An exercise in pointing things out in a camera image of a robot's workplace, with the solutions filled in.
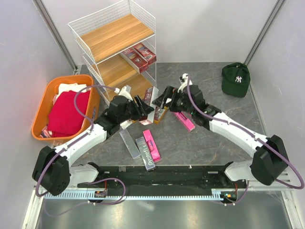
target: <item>product package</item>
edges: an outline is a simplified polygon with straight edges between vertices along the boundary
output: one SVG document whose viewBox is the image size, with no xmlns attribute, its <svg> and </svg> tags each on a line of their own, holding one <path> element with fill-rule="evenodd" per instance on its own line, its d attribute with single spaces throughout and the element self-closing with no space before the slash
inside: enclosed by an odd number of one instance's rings
<svg viewBox="0 0 305 229">
<path fill-rule="evenodd" d="M 195 129 L 195 125 L 182 112 L 173 112 L 173 114 L 182 122 L 189 132 Z"/>
<path fill-rule="evenodd" d="M 130 153 L 130 155 L 132 156 L 133 159 L 136 159 L 138 157 L 140 157 L 140 152 L 137 148 L 137 146 L 135 145 L 132 137 L 130 136 L 129 132 L 127 129 L 124 129 L 122 131 L 120 131 L 120 135 Z"/>
<path fill-rule="evenodd" d="M 153 100 L 158 98 L 158 92 L 159 92 L 159 90 L 156 87 L 150 87 L 150 88 L 146 89 L 146 91 L 145 91 L 144 102 L 147 105 L 151 106 L 154 110 L 156 109 L 156 105 L 153 104 Z M 155 114 L 155 111 L 151 112 L 146 117 L 139 119 L 139 122 L 142 125 L 152 124 L 153 120 L 154 120 L 154 114 Z"/>
<path fill-rule="evenodd" d="M 153 161 L 154 162 L 160 161 L 161 157 L 160 157 L 159 151 L 157 149 L 156 143 L 153 140 L 153 136 L 152 136 L 150 130 L 143 131 L 143 135 L 144 135 L 146 144 L 148 146 L 148 149 L 151 152 Z"/>
<path fill-rule="evenodd" d="M 166 111 L 167 111 L 167 107 L 165 109 L 156 107 L 156 111 L 154 112 L 153 122 L 159 124 L 161 119 L 164 117 Z"/>
<path fill-rule="evenodd" d="M 124 50 L 120 53 L 120 56 L 138 73 L 142 73 L 148 69 L 147 61 L 132 48 Z"/>
<path fill-rule="evenodd" d="M 139 151 L 141 153 L 141 156 L 142 156 L 143 162 L 145 164 L 146 170 L 149 171 L 149 170 L 155 168 L 156 166 L 153 162 L 152 155 L 149 152 L 149 149 L 147 147 L 147 144 L 146 144 L 146 141 L 145 141 L 144 137 L 137 138 L 135 140 L 135 142 L 138 145 L 138 148 L 139 148 Z"/>
<path fill-rule="evenodd" d="M 142 43 L 136 44 L 135 46 L 133 46 L 133 49 L 135 49 L 143 58 L 145 58 L 145 60 L 148 62 L 148 65 L 151 65 L 152 63 L 156 62 L 156 54 L 154 54 Z"/>
</svg>

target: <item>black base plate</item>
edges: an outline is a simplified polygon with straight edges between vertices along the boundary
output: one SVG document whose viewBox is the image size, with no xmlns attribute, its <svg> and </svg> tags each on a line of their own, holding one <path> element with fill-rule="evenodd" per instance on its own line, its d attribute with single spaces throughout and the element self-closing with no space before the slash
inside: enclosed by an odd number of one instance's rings
<svg viewBox="0 0 305 229">
<path fill-rule="evenodd" d="M 156 166 L 147 172 L 143 166 L 102 166 L 97 167 L 97 180 L 113 177 L 126 185 L 126 196 L 201 196 L 211 195 L 212 188 L 246 188 L 246 182 L 228 180 L 224 166 Z M 79 184 L 78 187 L 104 187 Z M 119 182 L 107 182 L 109 196 L 120 196 L 123 188 Z"/>
</svg>

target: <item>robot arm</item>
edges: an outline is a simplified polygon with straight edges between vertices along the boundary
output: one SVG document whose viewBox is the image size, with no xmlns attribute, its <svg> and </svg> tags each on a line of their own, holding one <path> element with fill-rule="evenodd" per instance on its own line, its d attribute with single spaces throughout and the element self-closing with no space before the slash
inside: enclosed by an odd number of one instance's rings
<svg viewBox="0 0 305 229">
<path fill-rule="evenodd" d="M 138 120 L 152 111 L 153 108 L 145 104 L 139 96 L 135 96 L 133 100 L 126 87 L 123 87 L 119 95 L 110 102 L 109 108 L 94 121 L 93 129 L 89 127 L 74 139 L 54 149 L 46 146 L 40 151 L 32 174 L 33 179 L 38 181 L 50 160 L 65 150 L 48 168 L 41 185 L 56 196 L 68 186 L 94 181 L 98 170 L 93 163 L 72 167 L 73 163 L 89 149 L 116 133 L 124 121 Z"/>
<path fill-rule="evenodd" d="M 188 97 L 187 80 L 188 74 L 183 74 L 180 77 L 181 86 L 179 89 L 171 86 L 166 87 L 163 94 L 153 103 L 161 108 L 168 107 L 173 112 L 184 111 L 191 114 L 196 124 L 228 138 L 253 158 L 245 162 L 228 163 L 224 171 L 228 179 L 237 181 L 255 178 L 265 185 L 271 185 L 287 168 L 287 164 L 257 139 L 259 138 L 267 143 L 288 160 L 282 139 L 276 135 L 268 138 L 235 122 L 220 109 L 207 104 L 198 86 L 190 82 L 190 94 L 195 104 L 201 111 L 212 118 L 203 116 L 194 108 Z"/>
</svg>

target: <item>red box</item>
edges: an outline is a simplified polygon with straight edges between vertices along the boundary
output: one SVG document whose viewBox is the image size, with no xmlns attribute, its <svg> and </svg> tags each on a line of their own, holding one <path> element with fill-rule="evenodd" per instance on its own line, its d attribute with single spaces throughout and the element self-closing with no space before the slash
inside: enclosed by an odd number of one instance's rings
<svg viewBox="0 0 305 229">
<path fill-rule="evenodd" d="M 120 53 L 120 56 L 138 73 L 142 73 L 148 69 L 147 61 L 132 48 L 124 50 Z"/>
<path fill-rule="evenodd" d="M 157 57 L 152 51 L 150 51 L 145 45 L 142 43 L 138 43 L 133 48 L 148 62 L 148 65 L 156 62 Z"/>
<path fill-rule="evenodd" d="M 156 106 L 153 104 L 153 100 L 158 98 L 158 92 L 159 92 L 159 90 L 156 87 L 147 88 L 145 91 L 144 102 L 147 105 L 151 106 L 154 109 L 154 111 L 149 113 L 147 116 L 139 119 L 139 122 L 142 125 L 148 125 L 148 124 L 153 123 L 154 113 L 155 113 L 155 109 L 156 109 Z"/>
<path fill-rule="evenodd" d="M 156 107 L 156 111 L 154 112 L 153 122 L 158 124 L 165 115 L 166 111 L 167 111 L 167 107 L 164 109 Z"/>
</svg>

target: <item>red cloth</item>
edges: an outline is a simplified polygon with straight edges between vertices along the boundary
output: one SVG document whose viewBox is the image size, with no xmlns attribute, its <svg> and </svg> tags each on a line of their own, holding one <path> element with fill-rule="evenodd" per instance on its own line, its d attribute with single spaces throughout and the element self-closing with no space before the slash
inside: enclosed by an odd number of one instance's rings
<svg viewBox="0 0 305 229">
<path fill-rule="evenodd" d="M 53 132 L 52 137 L 67 137 L 76 134 L 81 129 L 84 117 L 74 107 L 76 92 L 63 92 L 57 98 L 49 113 L 48 130 Z M 86 114 L 90 91 L 77 96 L 77 107 Z"/>
</svg>

